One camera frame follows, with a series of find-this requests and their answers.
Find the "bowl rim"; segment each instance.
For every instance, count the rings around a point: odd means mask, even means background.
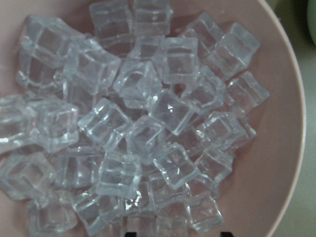
[[[300,115],[301,115],[301,124],[300,124],[300,126],[301,126],[300,137],[301,137],[301,139],[300,139],[300,141],[301,141],[301,143],[300,143],[300,148],[299,148],[299,157],[297,160],[295,173],[293,176],[291,187],[288,191],[287,198],[285,199],[283,206],[282,206],[275,222],[273,223],[270,230],[268,231],[267,236],[271,237],[273,235],[273,233],[276,231],[277,227],[279,226],[283,216],[285,215],[285,212],[286,212],[286,210],[290,204],[290,201],[293,197],[295,187],[296,187],[299,175],[300,175],[303,157],[304,157],[305,141],[306,141],[306,100],[305,100],[303,80],[302,80],[299,64],[298,64],[294,49],[292,47],[292,44],[288,38],[288,35],[285,32],[285,29],[283,28],[282,24],[280,23],[278,17],[275,15],[274,11],[271,9],[271,7],[266,2],[266,0],[258,0],[258,2],[262,6],[263,10],[268,13],[271,20],[275,23],[275,26],[277,27],[279,33],[281,34],[281,37],[282,37],[283,42],[288,50],[288,53],[290,54],[292,65],[293,65],[294,71],[295,71],[295,77],[297,78],[297,85],[298,85],[300,105],[301,105],[301,111],[300,111]]]

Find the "cube face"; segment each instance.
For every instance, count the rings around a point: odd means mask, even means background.
[[[46,65],[59,68],[65,62],[69,43],[84,38],[59,18],[30,16],[22,47]]]
[[[149,116],[140,117],[127,135],[127,151],[141,157],[149,165],[155,158],[153,153],[164,140],[164,127]]]
[[[13,200],[46,195],[56,177],[43,153],[11,155],[0,169],[0,186]]]
[[[227,86],[227,93],[232,98],[229,105],[238,117],[247,114],[270,95],[251,72],[245,72],[238,79],[232,80]]]
[[[71,44],[63,75],[96,95],[112,85],[120,62],[120,58],[105,51],[95,40],[82,40]]]
[[[183,201],[188,196],[188,190],[184,186],[174,190],[167,185],[160,172],[148,175],[148,179],[157,209],[164,208],[174,202]]]
[[[159,36],[170,33],[173,10],[169,0],[135,0],[134,32],[137,36]]]
[[[54,153],[78,141],[76,106],[53,96],[31,100],[28,106],[38,113],[33,140],[46,151]]]
[[[216,201],[206,192],[185,201],[189,222],[193,229],[203,234],[223,224]]]
[[[136,196],[142,170],[139,156],[108,153],[99,169],[96,192],[133,199]]]
[[[197,54],[203,58],[211,53],[214,45],[224,35],[224,32],[216,24],[212,16],[204,12],[197,20],[190,23],[185,31],[181,34],[182,37],[196,37],[198,38]]]
[[[196,106],[200,114],[219,108],[224,103],[225,84],[208,66],[201,67],[197,83],[181,95],[187,103]]]
[[[20,49],[16,81],[21,86],[39,94],[54,94],[62,90],[59,71],[59,68],[52,68],[23,48]]]
[[[163,82],[191,84],[198,72],[198,40],[196,38],[166,38],[164,44]]]
[[[115,55],[126,55],[131,49],[133,34],[133,16],[127,0],[110,0],[90,5],[95,35],[107,51]]]
[[[126,229],[136,232],[138,237],[155,236],[155,215],[153,212],[132,214],[127,217]]]
[[[83,147],[78,152],[68,151],[58,156],[55,185],[77,189],[95,184],[103,157],[103,153],[92,147]]]
[[[157,237],[188,237],[188,227],[186,219],[179,218],[157,218],[156,235]]]
[[[154,103],[162,84],[151,61],[126,61],[120,68],[113,89],[120,94],[127,107],[148,109]]]
[[[90,236],[98,234],[122,212],[122,203],[119,198],[100,196],[96,194],[94,186],[73,197],[72,205]]]
[[[174,93],[163,90],[153,105],[149,116],[161,122],[166,129],[175,135],[179,135],[195,110],[179,99]]]
[[[27,203],[30,236],[62,236],[77,225],[71,203],[62,196],[62,193],[50,192],[48,198],[41,197]]]
[[[220,150],[226,150],[246,134],[232,112],[212,112],[197,132],[211,148]]]
[[[30,133],[37,113],[26,107],[23,95],[0,98],[0,154],[34,143]]]
[[[206,150],[195,164],[202,174],[207,175],[218,185],[232,171],[233,158],[220,150]]]
[[[136,190],[136,196],[133,199],[125,199],[124,215],[129,215],[137,212],[154,211],[153,192],[149,183],[140,182]]]
[[[174,190],[193,180],[199,173],[183,146],[177,143],[155,158],[154,164],[161,171],[166,183]]]
[[[131,125],[131,119],[116,104],[105,98],[78,121],[79,128],[91,140],[108,150],[113,150],[119,144]]]
[[[215,44],[204,63],[222,80],[228,80],[249,66],[259,47],[259,41],[247,29],[234,23],[230,31]]]

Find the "green object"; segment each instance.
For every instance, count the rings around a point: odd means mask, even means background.
[[[309,0],[307,6],[307,23],[311,37],[316,44],[316,0]]]

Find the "bowl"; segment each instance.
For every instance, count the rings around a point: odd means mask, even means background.
[[[61,17],[82,32],[91,32],[89,0],[0,0],[0,96],[23,91],[15,82],[19,36],[30,14]],[[302,80],[290,42],[278,19],[263,0],[171,0],[172,34],[201,12],[220,26],[242,23],[261,42],[249,70],[271,96],[250,112],[258,137],[237,151],[233,172],[220,187],[219,208],[225,224],[201,235],[271,236],[294,191],[305,140],[305,101]],[[27,236],[25,202],[11,201],[0,192],[0,232]],[[86,236],[82,226],[67,237]]]

